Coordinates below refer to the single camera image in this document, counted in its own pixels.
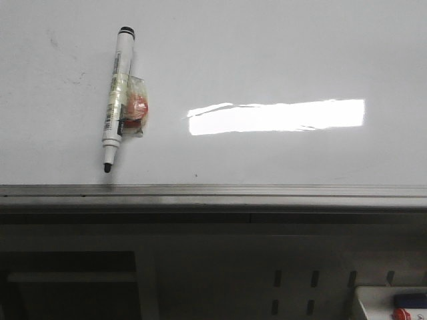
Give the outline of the white whiteboard marker black tip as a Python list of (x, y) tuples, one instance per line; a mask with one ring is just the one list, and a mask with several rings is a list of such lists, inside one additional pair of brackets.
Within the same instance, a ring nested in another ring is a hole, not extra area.
[(134, 43), (135, 31), (131, 27), (121, 27), (117, 34), (111, 87), (103, 127), (103, 170), (105, 173), (111, 172), (117, 150), (121, 145), (124, 128), (122, 110), (127, 105), (127, 86), (131, 73)]

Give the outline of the white whiteboard surface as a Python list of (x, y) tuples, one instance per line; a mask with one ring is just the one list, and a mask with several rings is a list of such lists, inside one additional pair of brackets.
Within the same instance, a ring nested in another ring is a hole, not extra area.
[[(117, 32), (141, 138), (103, 171)], [(2, 1), (3, 184), (426, 183), (425, 1)]]

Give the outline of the white slotted pegboard panel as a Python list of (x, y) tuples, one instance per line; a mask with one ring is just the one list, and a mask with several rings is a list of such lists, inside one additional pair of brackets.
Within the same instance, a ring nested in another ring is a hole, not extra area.
[(155, 247), (161, 319), (347, 319), (358, 286), (426, 284), (424, 236), (197, 236)]

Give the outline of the white storage bin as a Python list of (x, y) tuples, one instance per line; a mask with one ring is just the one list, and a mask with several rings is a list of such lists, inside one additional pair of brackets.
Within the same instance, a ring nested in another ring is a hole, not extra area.
[(393, 319), (394, 296), (412, 293), (426, 293), (426, 287), (359, 286), (350, 319)]

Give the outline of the white shelf bar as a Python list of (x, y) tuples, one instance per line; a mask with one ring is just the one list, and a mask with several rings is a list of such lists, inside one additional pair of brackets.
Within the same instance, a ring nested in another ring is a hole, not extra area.
[(12, 283), (136, 283), (133, 272), (34, 272), (10, 273)]

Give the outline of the aluminium whiteboard frame rail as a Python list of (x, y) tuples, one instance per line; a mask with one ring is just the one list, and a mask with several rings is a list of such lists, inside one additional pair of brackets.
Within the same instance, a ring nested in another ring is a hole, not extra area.
[(421, 185), (2, 185), (4, 224), (426, 222)]

